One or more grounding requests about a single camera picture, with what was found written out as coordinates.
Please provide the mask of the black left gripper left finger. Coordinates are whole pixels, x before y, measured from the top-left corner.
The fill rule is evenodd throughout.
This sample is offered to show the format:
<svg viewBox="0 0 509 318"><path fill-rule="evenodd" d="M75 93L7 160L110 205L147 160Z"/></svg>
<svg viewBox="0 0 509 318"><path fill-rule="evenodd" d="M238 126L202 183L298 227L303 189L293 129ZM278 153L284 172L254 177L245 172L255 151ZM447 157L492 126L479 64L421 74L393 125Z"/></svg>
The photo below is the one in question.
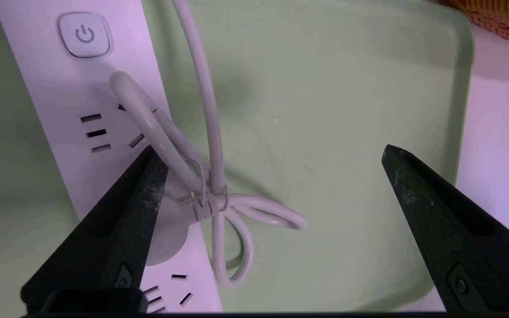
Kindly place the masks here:
<svg viewBox="0 0 509 318"><path fill-rule="evenodd" d="M168 168L146 147L21 289L28 310L145 310L140 290Z"/></svg>

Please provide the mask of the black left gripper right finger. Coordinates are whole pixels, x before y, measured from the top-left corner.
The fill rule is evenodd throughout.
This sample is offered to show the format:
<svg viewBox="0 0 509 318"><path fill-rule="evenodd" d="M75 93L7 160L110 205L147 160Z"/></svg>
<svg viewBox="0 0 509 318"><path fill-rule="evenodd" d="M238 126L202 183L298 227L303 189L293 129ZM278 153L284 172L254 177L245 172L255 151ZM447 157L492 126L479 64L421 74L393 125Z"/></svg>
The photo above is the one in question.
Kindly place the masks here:
<svg viewBox="0 0 509 318"><path fill-rule="evenodd" d="M509 312L509 229L412 153L382 165L448 312Z"/></svg>

